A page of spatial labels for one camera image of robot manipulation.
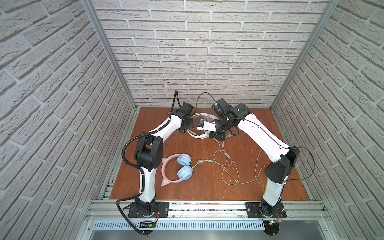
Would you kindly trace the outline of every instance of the white brick wall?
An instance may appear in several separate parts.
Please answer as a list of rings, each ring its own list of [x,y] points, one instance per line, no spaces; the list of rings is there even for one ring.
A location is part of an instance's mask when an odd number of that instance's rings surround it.
[[[285,140],[314,154],[306,183],[343,239],[384,237],[382,7],[341,0],[273,111]],[[305,151],[298,167],[311,173]]]
[[[74,239],[131,108],[81,1],[0,8],[0,239]]]
[[[93,3],[137,105],[170,106],[178,87],[189,102],[204,89],[220,89],[217,97],[230,104],[266,108],[327,1]],[[271,86],[275,92],[268,92]],[[155,89],[163,95],[157,96]],[[250,93],[230,94],[236,89]],[[201,106],[212,104],[203,102]]]

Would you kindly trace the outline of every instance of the metal rail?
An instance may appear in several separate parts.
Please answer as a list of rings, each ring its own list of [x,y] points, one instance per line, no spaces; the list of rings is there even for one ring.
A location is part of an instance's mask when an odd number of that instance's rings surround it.
[[[121,205],[132,201],[121,202]],[[246,220],[247,201],[180,201],[169,202],[168,220]],[[330,220],[321,201],[283,201],[287,218],[284,220]],[[86,220],[121,220],[115,200],[93,200]]]
[[[96,13],[96,9],[93,6],[93,3],[91,0],[81,0],[81,1],[83,3],[85,11],[88,14],[89,20],[91,21],[95,29],[95,32],[100,39],[101,45],[103,46],[105,53],[107,54],[107,57],[111,62],[111,66],[116,73],[116,76],[121,84],[121,87],[128,98],[128,102],[131,105],[132,109],[136,111],[137,106],[136,106],[135,100],[133,99],[131,91],[129,90],[128,85],[125,81],[125,78],[121,71],[118,60],[116,59],[113,49],[108,41],[107,34],[105,33],[104,28],[101,24],[101,21]]]

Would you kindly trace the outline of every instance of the black cable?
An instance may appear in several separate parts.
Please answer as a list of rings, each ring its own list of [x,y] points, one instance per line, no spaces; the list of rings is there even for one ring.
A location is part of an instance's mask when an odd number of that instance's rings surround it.
[[[313,160],[313,169],[312,169],[312,173],[311,173],[309,176],[307,176],[307,177],[305,177],[305,178],[300,178],[300,179],[288,179],[287,181],[305,180],[305,179],[307,179],[307,178],[310,178],[310,177],[313,175],[313,173],[314,173],[314,168],[315,168],[315,161],[314,161],[314,157],[313,157],[312,153],[308,150],[308,148],[303,147],[303,146],[301,146],[301,147],[290,147],[290,148],[282,147],[282,148],[285,148],[285,149],[299,149],[299,148],[305,148],[305,149],[309,152],[309,154],[310,154],[310,156],[311,156],[311,158],[312,158],[312,160]]]
[[[179,107],[181,108],[181,104],[179,101],[179,93],[177,92],[177,90],[175,90],[175,92],[176,92],[177,103],[179,104]]]
[[[179,94],[178,94],[177,90],[175,90],[175,93],[173,94],[173,101],[172,101],[172,106],[170,108],[170,112],[173,111],[173,107],[175,106],[176,98],[177,98],[177,103],[179,104],[179,107],[181,108],[181,104],[180,104],[180,100],[179,100]]]
[[[236,128],[237,129],[237,134],[235,135],[235,134],[233,134],[233,132],[231,131],[231,129],[229,129],[229,131],[230,131],[230,133],[232,134],[232,136],[237,136],[237,135],[239,135],[240,134],[240,131],[239,131],[239,129],[238,128]]]
[[[197,101],[199,100],[199,97],[200,97],[203,93],[207,93],[207,92],[202,92],[202,93],[197,97],[197,99],[196,99],[196,108],[195,108],[195,112],[194,112],[193,114],[195,114],[195,113],[197,112]],[[216,103],[215,98],[214,98],[210,93],[207,93],[207,94],[209,94],[209,95],[211,96],[211,98],[214,100],[214,102]]]
[[[313,175],[313,173],[314,173],[314,168],[315,168],[315,160],[314,160],[314,157],[313,157],[313,155],[312,155],[312,153],[308,150],[308,148],[306,148],[306,147],[304,147],[304,146],[300,146],[300,147],[283,147],[283,146],[281,146],[280,144],[278,144],[278,142],[276,141],[276,140],[274,140],[262,127],[260,127],[260,125],[258,125],[257,123],[254,123],[254,122],[252,122],[252,121],[250,121],[250,120],[248,120],[248,119],[241,119],[241,118],[233,118],[233,119],[240,119],[240,120],[246,120],[246,121],[248,121],[248,122],[251,122],[251,123],[253,123],[253,124],[255,124],[258,128],[260,128],[261,130],[263,130],[267,135],[268,135],[268,137],[270,137],[277,145],[279,145],[281,148],[284,148],[284,149],[289,149],[289,150],[291,150],[291,149],[299,149],[299,148],[305,148],[308,152],[309,152],[309,154],[310,154],[310,156],[311,156],[311,158],[312,158],[312,160],[313,160],[313,169],[312,169],[312,173],[309,175],[309,176],[307,176],[307,177],[305,177],[305,178],[301,178],[301,179],[288,179],[287,181],[298,181],[298,180],[305,180],[305,179],[308,179],[308,178],[310,178],[312,175]]]
[[[141,190],[140,190],[140,193],[133,196],[133,197],[127,197],[127,198],[124,198],[124,199],[119,199],[116,201],[116,206],[118,207],[118,210],[119,212],[121,213],[121,215],[123,216],[123,218],[125,219],[125,221],[127,221],[127,223],[133,228],[133,230],[135,230],[137,233],[139,233],[140,235],[148,235],[150,234],[152,231],[150,232],[145,232],[145,231],[140,231],[139,229],[137,229],[130,221],[129,219],[127,218],[127,216],[125,215],[125,213],[123,212],[123,210],[121,209],[120,207],[120,202],[122,201],[128,201],[128,200],[132,200],[132,199],[135,199],[136,197],[139,197],[141,195],[141,193],[144,191],[144,186],[145,186],[145,176],[144,176],[144,171],[141,169],[141,167],[137,166],[136,164],[133,164],[131,162],[129,162],[126,157],[125,157],[125,151],[127,150],[127,147],[129,144],[131,144],[134,140],[138,139],[138,138],[141,138],[141,137],[144,137],[144,136],[149,136],[149,135],[152,135],[154,133],[157,133],[159,132],[160,130],[162,130],[163,128],[165,128],[169,123],[170,123],[170,113],[168,113],[168,121],[161,127],[159,127],[157,130],[155,131],[152,131],[152,132],[147,132],[147,133],[143,133],[143,134],[139,134],[137,135],[136,137],[133,137],[131,138],[129,141],[126,142],[126,144],[123,146],[122,150],[121,150],[121,158],[122,160],[128,164],[129,166],[131,167],[134,167],[136,168],[137,170],[140,171],[141,173],[141,177],[142,177],[142,185],[141,185]]]

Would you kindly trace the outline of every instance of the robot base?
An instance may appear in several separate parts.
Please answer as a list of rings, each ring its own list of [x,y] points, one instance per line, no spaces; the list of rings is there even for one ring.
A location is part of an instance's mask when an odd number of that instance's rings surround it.
[[[261,202],[246,202],[245,203],[245,206],[247,208],[248,218],[262,218],[262,217],[265,218],[265,216],[263,216],[260,213],[260,211],[261,211],[260,204],[261,204]],[[277,203],[277,205],[275,207],[276,207],[275,208],[276,211],[275,211],[275,213],[272,214],[271,218],[286,218],[287,217],[283,203],[279,202],[279,203]]]
[[[160,218],[167,218],[168,217],[168,208],[169,208],[169,202],[155,202],[155,208],[159,210]],[[145,217],[156,217],[156,212],[153,212],[151,216],[145,216]],[[140,209],[140,207],[133,202],[131,205],[131,209],[129,210],[128,217],[143,217],[143,210]]]

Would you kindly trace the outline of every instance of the wooden table surface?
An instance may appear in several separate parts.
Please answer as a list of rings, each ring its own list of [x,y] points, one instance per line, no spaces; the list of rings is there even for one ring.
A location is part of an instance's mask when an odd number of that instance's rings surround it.
[[[132,136],[136,136],[142,131],[150,131],[157,127],[167,118],[169,108],[141,108]],[[213,113],[212,109],[199,109],[200,112]],[[252,109],[256,117],[273,134],[282,140],[282,136],[277,128],[276,122],[269,109]],[[192,131],[200,133],[196,129],[196,123]],[[126,158],[136,163],[133,158],[137,141],[128,146]],[[261,148],[244,132],[240,131],[238,136],[229,137],[224,141],[227,153],[235,162],[239,172],[239,182],[248,182],[255,178],[256,158]],[[164,142],[164,157],[172,154],[186,153],[191,156],[192,164],[195,165],[199,159],[213,159],[213,155],[218,148],[214,139],[195,139],[188,133],[181,134],[175,131]],[[216,154],[216,160],[224,164],[225,156],[221,153]],[[259,157],[256,173],[264,164],[270,164],[271,161],[267,155],[262,152]],[[177,179],[177,171],[181,165],[176,160],[171,160],[166,167],[166,176],[171,180]],[[236,171],[233,166],[227,168],[228,172],[237,179]],[[202,163],[193,170],[190,179],[177,184],[168,184],[161,187],[162,175],[161,165],[156,172],[155,191],[157,200],[260,200],[264,194],[265,188],[260,186],[257,181],[248,184],[237,184],[229,186],[222,180],[222,168],[215,163]],[[224,180],[230,184],[235,183],[226,173]],[[299,178],[296,170],[292,171],[290,179]],[[266,184],[267,177],[264,171],[260,173],[259,181]],[[121,199],[134,196],[139,192],[139,171],[128,166],[123,161],[110,199]],[[284,186],[282,195],[283,200],[308,200],[301,181],[289,181]]]

